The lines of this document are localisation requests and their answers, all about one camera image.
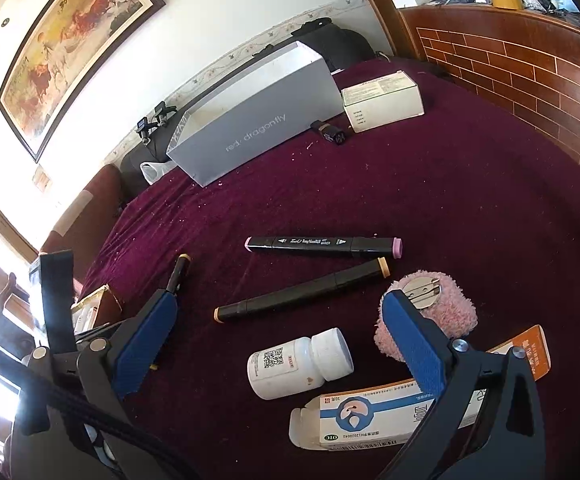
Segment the white gold-edged box lid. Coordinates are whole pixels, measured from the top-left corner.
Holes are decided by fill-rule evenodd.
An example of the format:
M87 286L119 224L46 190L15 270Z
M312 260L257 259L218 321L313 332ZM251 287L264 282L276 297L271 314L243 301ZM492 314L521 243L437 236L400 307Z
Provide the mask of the white gold-edged box lid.
M81 334L118 322L122 308L109 285L104 285L71 307L74 333Z

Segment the blue orange medicine box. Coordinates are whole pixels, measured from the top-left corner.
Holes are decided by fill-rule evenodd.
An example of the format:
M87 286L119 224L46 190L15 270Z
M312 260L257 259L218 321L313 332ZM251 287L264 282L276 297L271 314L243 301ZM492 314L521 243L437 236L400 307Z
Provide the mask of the blue orange medicine box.
M490 350L506 354L522 347L535 380L552 366L543 327L534 325ZM459 428L476 421L486 390L476 390ZM322 394L290 415L289 438L309 451L356 451L407 442L426 417L434 399L421 392L413 379L376 388Z

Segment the pink fluffy hair clip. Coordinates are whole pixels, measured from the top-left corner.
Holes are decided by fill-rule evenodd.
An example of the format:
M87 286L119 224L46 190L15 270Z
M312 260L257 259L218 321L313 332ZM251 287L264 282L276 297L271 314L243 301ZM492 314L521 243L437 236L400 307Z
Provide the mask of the pink fluffy hair clip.
M383 321L383 299L401 290L424 318L430 318L448 338L467 336L478 324L476 307L457 285L442 272L423 271L407 274L393 282L379 302L379 317L374 341L385 356L403 362L400 349Z

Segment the white pill bottle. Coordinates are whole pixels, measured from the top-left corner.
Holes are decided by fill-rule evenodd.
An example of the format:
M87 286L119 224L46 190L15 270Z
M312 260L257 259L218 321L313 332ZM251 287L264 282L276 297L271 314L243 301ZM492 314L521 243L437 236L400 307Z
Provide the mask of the white pill bottle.
M263 400L314 390L353 372L350 349L337 327L254 352L247 365L250 386Z

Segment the orange cap black marker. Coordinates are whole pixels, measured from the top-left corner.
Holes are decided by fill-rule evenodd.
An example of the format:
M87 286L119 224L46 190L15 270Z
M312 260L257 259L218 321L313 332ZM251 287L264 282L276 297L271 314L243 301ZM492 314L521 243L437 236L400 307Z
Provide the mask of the orange cap black marker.
M388 260L386 260L386 257L380 257L349 269L315 278L313 281L217 307L213 312L213 318L217 323L250 318L250 316L258 316L278 308L295 306L302 301L329 295L339 289L373 280L374 278L388 278L389 276Z

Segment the pink cap black marker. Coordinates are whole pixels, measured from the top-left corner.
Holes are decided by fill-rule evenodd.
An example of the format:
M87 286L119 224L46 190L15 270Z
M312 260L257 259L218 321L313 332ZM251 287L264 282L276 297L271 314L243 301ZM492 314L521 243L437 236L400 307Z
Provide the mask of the pink cap black marker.
M403 241L398 237L251 236L244 242L244 248L248 252L258 250L340 252L341 254L376 255L399 259L403 253Z

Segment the grey shoe box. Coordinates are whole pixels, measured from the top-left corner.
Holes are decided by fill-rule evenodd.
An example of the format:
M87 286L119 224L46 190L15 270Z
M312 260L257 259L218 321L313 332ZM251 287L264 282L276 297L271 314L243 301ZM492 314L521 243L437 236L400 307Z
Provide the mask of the grey shoe box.
M224 177L313 122L343 112L326 61L296 41L220 84L188 108L166 154L198 185Z

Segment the white cream carton box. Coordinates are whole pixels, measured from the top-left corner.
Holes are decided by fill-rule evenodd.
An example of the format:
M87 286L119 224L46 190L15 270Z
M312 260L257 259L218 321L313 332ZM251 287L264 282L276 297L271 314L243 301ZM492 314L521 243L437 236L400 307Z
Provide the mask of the white cream carton box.
M402 70L345 88L341 93L355 133L424 114L418 84Z

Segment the framed horse painting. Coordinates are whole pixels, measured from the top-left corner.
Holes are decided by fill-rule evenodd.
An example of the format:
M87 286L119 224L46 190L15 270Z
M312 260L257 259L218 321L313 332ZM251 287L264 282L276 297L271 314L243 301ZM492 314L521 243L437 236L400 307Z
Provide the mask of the framed horse painting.
M78 94L164 0L49 0L0 86L0 111L38 162Z

